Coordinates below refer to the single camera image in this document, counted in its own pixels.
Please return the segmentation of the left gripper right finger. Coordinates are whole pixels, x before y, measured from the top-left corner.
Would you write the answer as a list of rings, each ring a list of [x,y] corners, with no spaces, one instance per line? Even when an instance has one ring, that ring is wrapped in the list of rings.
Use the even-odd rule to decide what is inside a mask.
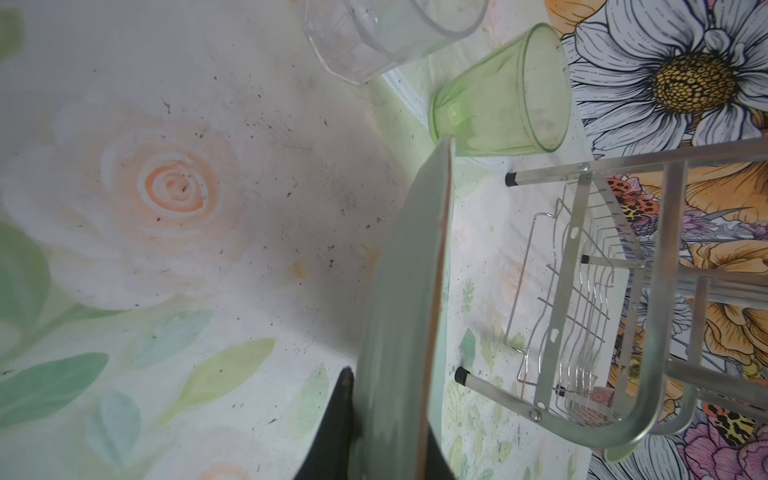
[[[455,476],[441,452],[431,426],[428,426],[424,479],[455,480]]]

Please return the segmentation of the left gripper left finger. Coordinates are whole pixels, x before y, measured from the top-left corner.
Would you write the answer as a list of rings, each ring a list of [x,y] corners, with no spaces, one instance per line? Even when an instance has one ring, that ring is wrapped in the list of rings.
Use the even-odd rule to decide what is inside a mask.
[[[345,367],[339,373],[318,431],[295,480],[341,480],[347,478],[353,438],[354,373]]]

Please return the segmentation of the pale green plate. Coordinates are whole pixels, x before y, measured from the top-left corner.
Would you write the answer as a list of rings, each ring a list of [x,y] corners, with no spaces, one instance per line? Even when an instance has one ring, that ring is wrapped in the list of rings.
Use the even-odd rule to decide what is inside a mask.
[[[452,137],[418,170],[375,268],[355,367],[351,479],[423,479],[441,438]]]

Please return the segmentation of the steel two-tier dish rack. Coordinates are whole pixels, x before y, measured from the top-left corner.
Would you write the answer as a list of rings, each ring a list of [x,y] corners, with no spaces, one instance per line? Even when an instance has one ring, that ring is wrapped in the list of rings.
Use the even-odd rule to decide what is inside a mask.
[[[688,267],[679,255],[688,172],[766,158],[767,142],[756,138],[509,172],[508,186],[564,186],[550,213],[549,283],[518,371],[520,391],[464,368],[456,382],[598,449],[675,434],[702,401],[765,420],[765,386],[702,363],[708,305],[765,307],[765,275]],[[660,174],[662,192],[654,248],[645,253],[608,180],[649,172]]]

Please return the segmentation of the green glass tumbler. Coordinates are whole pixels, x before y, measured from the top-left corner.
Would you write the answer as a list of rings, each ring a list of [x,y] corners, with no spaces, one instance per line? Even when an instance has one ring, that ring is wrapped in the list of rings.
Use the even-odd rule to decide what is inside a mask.
[[[539,23],[441,87],[428,126],[434,142],[451,137],[458,156],[551,153],[565,139],[571,106],[564,47]]]

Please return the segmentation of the clear faceted glass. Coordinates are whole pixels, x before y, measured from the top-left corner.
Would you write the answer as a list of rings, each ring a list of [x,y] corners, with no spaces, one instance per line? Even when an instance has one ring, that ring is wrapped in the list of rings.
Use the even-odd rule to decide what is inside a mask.
[[[468,37],[488,5],[473,0],[310,0],[304,32],[329,73],[360,85]]]

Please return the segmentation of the light green ceramic bowl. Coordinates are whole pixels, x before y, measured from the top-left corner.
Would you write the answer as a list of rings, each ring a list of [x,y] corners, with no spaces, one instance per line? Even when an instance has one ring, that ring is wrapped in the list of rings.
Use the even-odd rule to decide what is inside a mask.
[[[632,442],[625,445],[612,446],[604,449],[601,458],[606,463],[619,462],[631,455],[639,446],[640,442]]]

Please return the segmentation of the translucent pale green lid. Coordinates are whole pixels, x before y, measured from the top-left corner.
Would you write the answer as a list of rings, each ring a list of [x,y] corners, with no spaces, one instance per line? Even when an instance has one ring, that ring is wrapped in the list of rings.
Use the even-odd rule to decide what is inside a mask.
[[[425,104],[397,70],[367,86],[377,129],[406,182],[411,183],[435,147],[426,125]]]

